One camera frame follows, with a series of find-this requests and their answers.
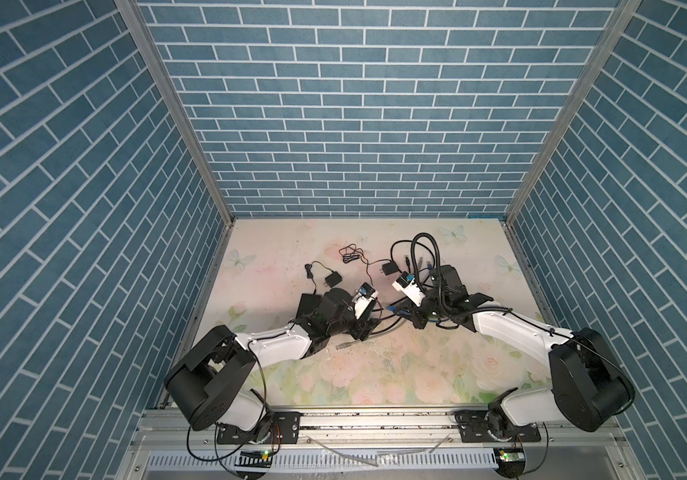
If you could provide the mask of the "black network switch blue ports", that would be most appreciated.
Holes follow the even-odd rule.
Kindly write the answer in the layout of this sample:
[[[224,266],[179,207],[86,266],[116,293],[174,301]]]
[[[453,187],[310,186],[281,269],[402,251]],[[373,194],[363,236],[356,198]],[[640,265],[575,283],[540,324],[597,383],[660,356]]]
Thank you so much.
[[[303,293],[300,296],[295,317],[299,318],[311,314],[319,306],[320,300],[321,296],[318,294]]]

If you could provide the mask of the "black power adapter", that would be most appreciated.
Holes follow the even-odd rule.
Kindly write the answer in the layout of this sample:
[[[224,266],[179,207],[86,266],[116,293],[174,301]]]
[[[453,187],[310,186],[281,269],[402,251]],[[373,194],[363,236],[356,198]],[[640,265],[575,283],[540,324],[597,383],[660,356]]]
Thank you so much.
[[[305,264],[304,270],[306,274],[306,278],[309,279],[312,282],[313,285],[313,294],[317,294],[318,290],[318,285],[317,282],[314,278],[313,274],[313,266],[318,265],[321,266],[323,269],[325,269],[328,272],[328,275],[324,278],[324,285],[329,288],[333,288],[337,286],[341,281],[342,281],[342,276],[335,270],[325,266],[319,261],[313,261],[310,263]]]
[[[383,266],[383,268],[381,268],[381,271],[385,275],[391,275],[399,271],[399,266],[397,266],[397,264],[395,264],[395,262],[393,262],[393,260],[389,258],[375,261],[368,260],[367,256],[365,256],[365,250],[359,248],[357,244],[349,244],[343,248],[340,248],[338,250],[338,253],[341,257],[341,261],[344,264],[349,264],[355,261],[361,261],[363,262],[363,264],[365,264],[365,270],[367,271],[369,271],[369,266],[375,264],[381,264]]]

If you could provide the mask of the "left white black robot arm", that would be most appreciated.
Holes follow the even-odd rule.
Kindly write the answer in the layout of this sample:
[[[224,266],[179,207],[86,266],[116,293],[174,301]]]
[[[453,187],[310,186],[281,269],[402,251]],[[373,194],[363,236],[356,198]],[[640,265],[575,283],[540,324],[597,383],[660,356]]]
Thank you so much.
[[[164,388],[191,430],[226,425],[261,440],[270,431],[273,413],[265,394],[244,389],[250,374],[313,356],[335,336],[369,338],[379,325],[373,316],[377,303],[379,292],[365,283],[353,294],[332,288],[307,296],[297,316],[281,328],[235,333],[225,325],[216,326],[171,368]]]

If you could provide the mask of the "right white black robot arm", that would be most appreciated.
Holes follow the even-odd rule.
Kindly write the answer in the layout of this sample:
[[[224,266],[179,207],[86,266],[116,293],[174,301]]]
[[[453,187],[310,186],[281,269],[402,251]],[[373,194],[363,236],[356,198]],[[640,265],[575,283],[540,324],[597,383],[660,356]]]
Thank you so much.
[[[470,294],[453,266],[431,271],[427,281],[403,272],[393,288],[407,298],[403,310],[415,328],[447,320],[505,342],[549,370],[549,386],[511,388],[489,402],[485,421],[496,440],[509,441],[523,427],[557,421],[595,432],[629,409],[637,397],[633,382],[599,332],[553,327],[520,316],[487,294]]]

